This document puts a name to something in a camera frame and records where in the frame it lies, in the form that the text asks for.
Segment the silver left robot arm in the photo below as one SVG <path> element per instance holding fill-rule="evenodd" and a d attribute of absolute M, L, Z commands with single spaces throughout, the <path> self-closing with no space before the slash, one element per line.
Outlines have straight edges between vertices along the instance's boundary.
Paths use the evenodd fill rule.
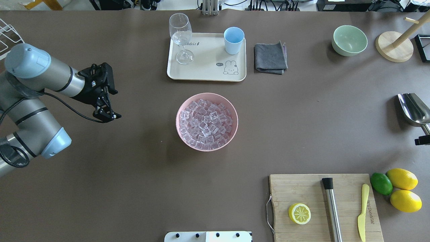
<path fill-rule="evenodd" d="M 93 106 L 90 121 L 108 123 L 121 118 L 112 109 L 109 95 L 117 90 L 107 63 L 77 71 L 44 50 L 20 43 L 7 54 L 5 68 L 1 73 L 1 120 L 9 116 L 18 130 L 1 138 L 1 176 L 26 167 L 38 155 L 51 158 L 71 144 L 66 130 L 40 100 L 42 95 L 55 97 L 45 89 Z"/>

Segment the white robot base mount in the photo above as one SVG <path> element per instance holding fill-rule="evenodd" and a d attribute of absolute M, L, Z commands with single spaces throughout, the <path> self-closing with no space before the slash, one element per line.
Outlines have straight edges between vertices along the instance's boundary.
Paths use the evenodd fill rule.
<path fill-rule="evenodd" d="M 168 232 L 165 242 L 252 242 L 249 231 L 189 231 Z"/>

